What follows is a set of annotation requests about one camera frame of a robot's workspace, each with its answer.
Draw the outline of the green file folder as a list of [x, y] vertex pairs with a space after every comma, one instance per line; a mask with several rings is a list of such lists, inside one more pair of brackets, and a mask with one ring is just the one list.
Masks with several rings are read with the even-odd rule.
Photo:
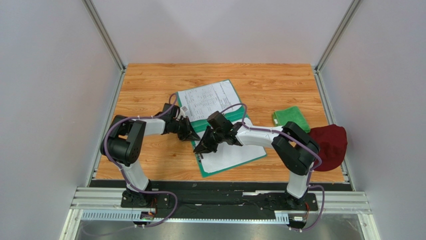
[[226, 139], [234, 124], [241, 121], [246, 125], [251, 124], [229, 79], [178, 91], [177, 101], [200, 137], [200, 140], [192, 142], [192, 147], [202, 177], [206, 178], [267, 156], [262, 146], [240, 146], [233, 133], [230, 134], [230, 140]]

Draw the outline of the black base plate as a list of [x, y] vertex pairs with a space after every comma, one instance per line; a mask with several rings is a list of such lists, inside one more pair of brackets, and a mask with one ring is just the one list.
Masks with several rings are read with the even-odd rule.
[[155, 216], [215, 220], [271, 220], [276, 211], [316, 212], [321, 208], [315, 194], [305, 204], [286, 204], [285, 182], [152, 181]]

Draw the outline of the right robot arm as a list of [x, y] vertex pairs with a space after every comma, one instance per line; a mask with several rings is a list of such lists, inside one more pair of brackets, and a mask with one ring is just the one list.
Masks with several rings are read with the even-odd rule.
[[276, 127], [260, 127], [246, 124], [243, 119], [232, 123], [218, 111], [207, 118], [207, 123], [193, 150], [195, 154], [215, 153], [222, 143], [273, 149], [290, 172], [285, 203], [293, 209], [305, 205], [314, 163], [319, 161], [320, 146], [299, 125], [289, 121]]

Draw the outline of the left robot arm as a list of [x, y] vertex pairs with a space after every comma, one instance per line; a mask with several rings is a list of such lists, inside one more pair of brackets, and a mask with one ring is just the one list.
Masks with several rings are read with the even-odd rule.
[[200, 137], [189, 117], [179, 106], [165, 103], [163, 110], [150, 117], [116, 115], [100, 146], [100, 153], [113, 162], [126, 181], [122, 207], [149, 207], [154, 196], [152, 184], [144, 174], [139, 156], [144, 137], [176, 134], [180, 141], [198, 141]]

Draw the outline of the dark red hat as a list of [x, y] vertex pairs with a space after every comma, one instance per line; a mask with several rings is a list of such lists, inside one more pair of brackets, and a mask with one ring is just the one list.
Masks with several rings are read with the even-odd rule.
[[322, 163], [315, 168], [315, 171], [332, 171], [342, 164], [348, 146], [347, 132], [344, 127], [336, 124], [315, 127], [310, 130], [309, 136], [320, 147], [318, 156]]

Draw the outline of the printed paper sheet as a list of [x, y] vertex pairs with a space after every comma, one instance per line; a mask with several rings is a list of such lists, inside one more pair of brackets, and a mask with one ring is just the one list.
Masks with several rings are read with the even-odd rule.
[[179, 106], [190, 122], [206, 120], [212, 113], [241, 102], [230, 80], [177, 92]]

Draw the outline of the white paper sheet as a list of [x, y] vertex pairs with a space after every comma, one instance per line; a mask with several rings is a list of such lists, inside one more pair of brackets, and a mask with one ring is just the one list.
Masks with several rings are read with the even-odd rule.
[[201, 175], [205, 178], [267, 156], [262, 146], [220, 143], [216, 152], [196, 154]]

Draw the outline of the green folded cloth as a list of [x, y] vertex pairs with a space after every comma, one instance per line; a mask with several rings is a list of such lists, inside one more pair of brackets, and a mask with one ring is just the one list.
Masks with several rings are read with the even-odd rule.
[[275, 126], [284, 126], [287, 122], [294, 122], [299, 125], [306, 133], [311, 131], [311, 128], [302, 114], [298, 106], [292, 106], [284, 110], [277, 110], [272, 114], [272, 120]]

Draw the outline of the right aluminium frame post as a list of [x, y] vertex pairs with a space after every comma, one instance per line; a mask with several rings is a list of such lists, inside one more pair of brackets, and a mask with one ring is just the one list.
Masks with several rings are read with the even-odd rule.
[[334, 49], [336, 48], [338, 42], [343, 36], [345, 30], [350, 24], [352, 18], [356, 14], [358, 8], [362, 4], [363, 0], [352, 0], [348, 9], [346, 10], [343, 18], [341, 19], [339, 25], [337, 26], [334, 34], [332, 35], [327, 47], [325, 48], [323, 54], [321, 55], [318, 63], [315, 66], [315, 71], [320, 72], [326, 65], [328, 59], [332, 55]]

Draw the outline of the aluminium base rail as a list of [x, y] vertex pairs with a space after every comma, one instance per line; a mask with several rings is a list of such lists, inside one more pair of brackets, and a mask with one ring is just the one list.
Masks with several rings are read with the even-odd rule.
[[309, 213], [313, 220], [323, 214], [371, 214], [364, 192], [313, 190], [300, 207], [286, 206], [286, 194], [278, 190], [179, 190], [178, 201], [159, 194], [147, 207], [122, 207], [122, 188], [79, 187], [71, 202], [83, 220], [159, 222], [169, 216], [176, 223], [287, 224], [291, 217]]

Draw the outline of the left aluminium frame post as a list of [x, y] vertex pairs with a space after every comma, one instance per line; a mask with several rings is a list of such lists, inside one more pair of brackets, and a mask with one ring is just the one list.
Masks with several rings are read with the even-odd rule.
[[126, 65], [120, 57], [120, 54], [117, 48], [115, 47], [113, 40], [111, 39], [94, 2], [92, 0], [82, 0], [82, 3], [84, 4], [89, 16], [91, 17], [95, 27], [97, 28], [117, 68], [120, 72], [123, 73], [126, 70]]

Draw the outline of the aluminium frame post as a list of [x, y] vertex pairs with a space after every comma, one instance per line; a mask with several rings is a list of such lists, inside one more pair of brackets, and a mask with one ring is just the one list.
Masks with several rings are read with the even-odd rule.
[[97, 28], [117, 68], [120, 72], [123, 73], [126, 70], [126, 65], [120, 57], [120, 54], [117, 48], [115, 47], [113, 40], [111, 39], [94, 2], [92, 0], [82, 0], [82, 3], [84, 4], [89, 16], [91, 17], [95, 27]]
[[343, 36], [345, 30], [350, 24], [352, 18], [356, 14], [358, 8], [362, 4], [363, 0], [352, 0], [348, 9], [346, 10], [343, 18], [341, 19], [339, 25], [337, 26], [334, 34], [332, 35], [327, 47], [325, 48], [323, 54], [321, 55], [318, 63], [315, 66], [315, 71], [320, 72], [326, 65], [328, 59], [332, 55], [334, 49], [336, 48], [338, 42]]

